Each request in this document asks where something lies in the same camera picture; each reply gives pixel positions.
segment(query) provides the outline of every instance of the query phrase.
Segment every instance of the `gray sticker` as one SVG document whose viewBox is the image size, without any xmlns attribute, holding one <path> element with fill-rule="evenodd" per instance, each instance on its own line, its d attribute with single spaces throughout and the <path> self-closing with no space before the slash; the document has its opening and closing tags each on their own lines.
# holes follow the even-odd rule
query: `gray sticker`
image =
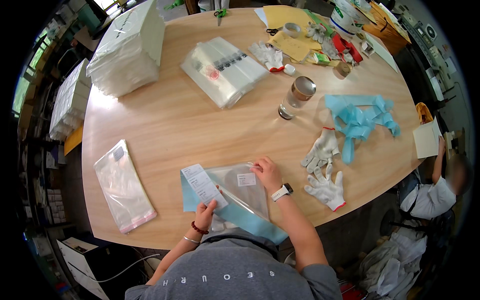
<svg viewBox="0 0 480 300">
<path fill-rule="evenodd" d="M 113 151 L 113 158 L 115 161 L 118 161 L 124 154 L 123 148 L 119 147 L 115 151 Z"/>
</svg>

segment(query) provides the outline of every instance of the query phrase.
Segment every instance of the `green scissors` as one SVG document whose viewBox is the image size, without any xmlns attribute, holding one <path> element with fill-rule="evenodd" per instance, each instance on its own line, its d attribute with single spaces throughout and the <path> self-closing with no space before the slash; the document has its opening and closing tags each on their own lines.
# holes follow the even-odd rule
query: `green scissors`
<svg viewBox="0 0 480 300">
<path fill-rule="evenodd" d="M 222 19 L 222 17 L 224 17 L 225 15 L 227 14 L 227 10 L 225 8 L 221 9 L 221 10 L 216 10 L 216 12 L 214 12 L 214 16 L 218 19 L 218 25 L 217 26 L 220 26 L 220 20 Z"/>
</svg>

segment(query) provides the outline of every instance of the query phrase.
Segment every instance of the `blue backing paper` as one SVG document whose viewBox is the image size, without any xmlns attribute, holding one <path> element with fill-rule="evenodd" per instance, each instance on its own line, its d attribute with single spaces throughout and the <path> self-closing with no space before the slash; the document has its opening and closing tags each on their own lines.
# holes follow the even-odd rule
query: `blue backing paper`
<svg viewBox="0 0 480 300">
<path fill-rule="evenodd" d="M 181 171 L 180 181 L 183 194 L 183 211 L 194 212 L 197 210 L 200 198 L 190 187 Z M 288 234 L 279 227 L 232 202 L 228 202 L 228 205 L 219 211 L 215 210 L 215 214 L 253 235 L 271 240 L 275 245 L 280 244 L 288 237 Z"/>
<path fill-rule="evenodd" d="M 366 141 L 375 124 L 387 127 L 393 136 L 400 135 L 400 127 L 389 112 L 393 101 L 384 100 L 381 95 L 325 95 L 325 106 L 332 111 L 335 129 L 345 135 L 342 160 L 347 165 L 354 158 L 353 139 Z M 370 107 L 361 110 L 357 106 Z M 346 124 L 345 127 L 340 125 L 337 117 Z"/>
</svg>

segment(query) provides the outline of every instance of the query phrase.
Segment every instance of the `person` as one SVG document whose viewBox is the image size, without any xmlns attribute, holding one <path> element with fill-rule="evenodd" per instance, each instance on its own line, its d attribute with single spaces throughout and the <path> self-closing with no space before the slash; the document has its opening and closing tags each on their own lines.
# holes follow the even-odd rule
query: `person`
<svg viewBox="0 0 480 300">
<path fill-rule="evenodd" d="M 269 195 L 283 186 L 282 175 L 267 156 L 251 171 Z M 211 233 L 216 201 L 198 204 L 185 237 L 168 252 L 146 285 L 129 288 L 126 300 L 153 299 L 342 299 L 336 275 L 328 265 L 312 223 L 291 195 L 276 201 L 296 253 L 296 268 L 274 257 L 275 245 L 240 228 Z"/>
<path fill-rule="evenodd" d="M 442 177 L 442 160 L 445 140 L 439 136 L 438 155 L 433 166 L 433 184 L 421 184 L 417 173 L 412 172 L 399 183 L 400 209 L 411 217 L 430 220 L 448 211 L 471 184 L 471 165 L 464 155 L 452 158 L 453 168 L 447 182 Z"/>
</svg>

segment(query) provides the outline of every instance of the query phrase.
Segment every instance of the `glass of water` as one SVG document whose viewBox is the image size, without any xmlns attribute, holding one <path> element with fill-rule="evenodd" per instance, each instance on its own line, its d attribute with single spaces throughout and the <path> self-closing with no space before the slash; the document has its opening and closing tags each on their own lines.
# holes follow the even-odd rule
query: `glass of water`
<svg viewBox="0 0 480 300">
<path fill-rule="evenodd" d="M 310 100 L 316 90 L 317 86 L 310 78 L 297 77 L 283 98 L 282 104 L 278 107 L 278 114 L 282 118 L 290 120 Z"/>
</svg>

